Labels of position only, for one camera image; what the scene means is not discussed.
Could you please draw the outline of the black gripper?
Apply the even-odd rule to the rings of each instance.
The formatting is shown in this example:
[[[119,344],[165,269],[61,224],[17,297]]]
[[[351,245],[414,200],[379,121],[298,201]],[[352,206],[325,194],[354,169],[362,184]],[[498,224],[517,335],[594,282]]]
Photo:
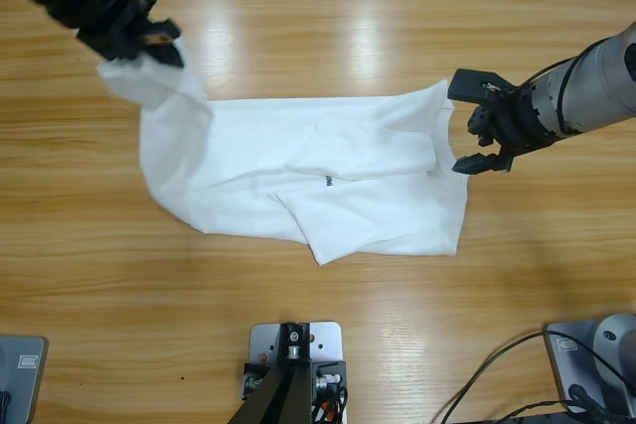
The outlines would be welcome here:
[[[33,0],[77,38],[113,60],[134,60],[146,53],[158,63],[182,69],[184,61],[173,42],[181,30],[170,19],[148,18],[156,0]]]
[[[552,146],[560,138],[539,120],[530,87],[516,88],[491,71],[458,69],[447,97],[478,105],[468,121],[468,131],[481,147],[499,145],[498,154],[481,153],[459,158],[452,171],[478,175],[509,172],[514,157]]]

